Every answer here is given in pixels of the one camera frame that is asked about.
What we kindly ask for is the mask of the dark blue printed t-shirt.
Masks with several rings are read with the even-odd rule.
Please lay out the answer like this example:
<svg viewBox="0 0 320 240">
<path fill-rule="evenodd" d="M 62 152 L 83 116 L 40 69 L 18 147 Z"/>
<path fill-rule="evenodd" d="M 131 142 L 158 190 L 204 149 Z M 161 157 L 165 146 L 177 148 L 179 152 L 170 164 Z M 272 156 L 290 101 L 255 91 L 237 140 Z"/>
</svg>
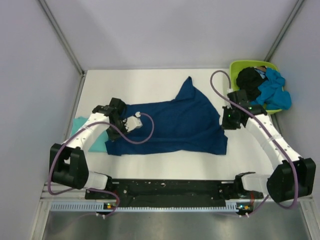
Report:
<svg viewBox="0 0 320 240">
<path fill-rule="evenodd" d="M 136 112 L 142 127 L 129 133 L 135 144 L 120 138 L 105 143 L 109 155 L 148 155 L 189 151 L 225 155 L 228 138 L 220 125 L 220 115 L 209 99 L 194 87 L 191 77 L 170 101 L 131 104 L 125 117 Z"/>
</svg>

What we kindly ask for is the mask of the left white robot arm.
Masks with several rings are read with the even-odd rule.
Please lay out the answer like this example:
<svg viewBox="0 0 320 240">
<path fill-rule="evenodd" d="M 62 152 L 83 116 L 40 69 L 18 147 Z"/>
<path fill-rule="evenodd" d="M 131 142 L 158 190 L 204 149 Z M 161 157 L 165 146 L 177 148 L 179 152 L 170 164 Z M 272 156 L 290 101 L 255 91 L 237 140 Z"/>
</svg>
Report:
<svg viewBox="0 0 320 240">
<path fill-rule="evenodd" d="M 126 104 L 112 98 L 108 105 L 97 105 L 88 120 L 64 143 L 55 143 L 50 148 L 49 181 L 73 189 L 96 189 L 102 198 L 109 198 L 114 191 L 111 178 L 102 173 L 89 171 L 86 154 L 101 134 L 107 134 L 109 141 L 121 135 L 109 124 L 127 133 L 123 114 Z"/>
</svg>

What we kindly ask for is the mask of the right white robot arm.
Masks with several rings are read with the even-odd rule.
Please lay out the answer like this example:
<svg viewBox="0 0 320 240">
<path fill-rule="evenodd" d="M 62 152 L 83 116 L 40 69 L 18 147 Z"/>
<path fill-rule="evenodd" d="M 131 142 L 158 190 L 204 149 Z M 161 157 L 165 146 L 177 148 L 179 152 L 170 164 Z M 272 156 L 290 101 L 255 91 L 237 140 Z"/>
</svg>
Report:
<svg viewBox="0 0 320 240">
<path fill-rule="evenodd" d="M 272 174 L 239 173 L 233 185 L 234 194 L 245 198 L 251 191 L 260 192 L 276 203 L 311 195 L 316 163 L 289 146 L 266 110 L 249 102 L 245 90 L 228 89 L 227 101 L 229 104 L 223 107 L 222 128 L 245 128 L 260 144 L 273 169 Z"/>
</svg>

